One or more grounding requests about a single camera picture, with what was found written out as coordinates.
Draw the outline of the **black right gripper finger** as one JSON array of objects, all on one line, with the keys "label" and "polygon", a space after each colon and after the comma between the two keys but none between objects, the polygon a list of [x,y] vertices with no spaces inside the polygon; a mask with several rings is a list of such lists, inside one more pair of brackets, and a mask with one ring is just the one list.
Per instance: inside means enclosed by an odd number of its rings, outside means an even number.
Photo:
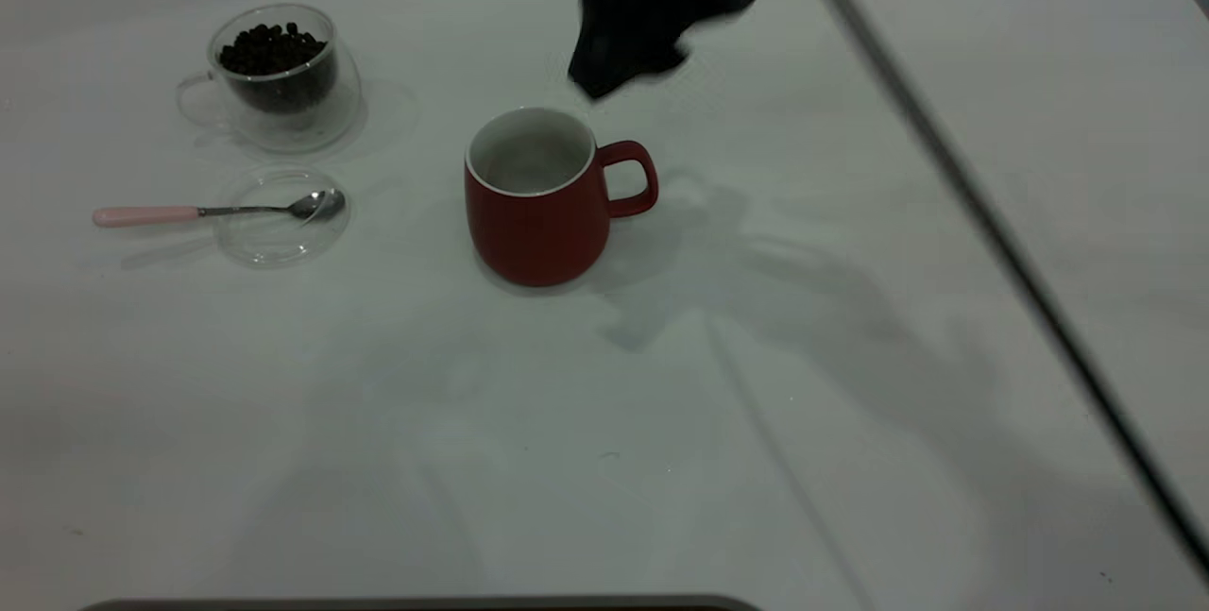
[{"label": "black right gripper finger", "polygon": [[690,52],[687,51],[682,39],[687,30],[690,30],[690,23],[671,23],[665,25],[663,39],[663,52],[661,52],[661,74],[673,73],[679,67],[684,64]]},{"label": "black right gripper finger", "polygon": [[663,46],[649,29],[644,0],[580,0],[580,29],[569,81],[590,100],[663,73]]}]

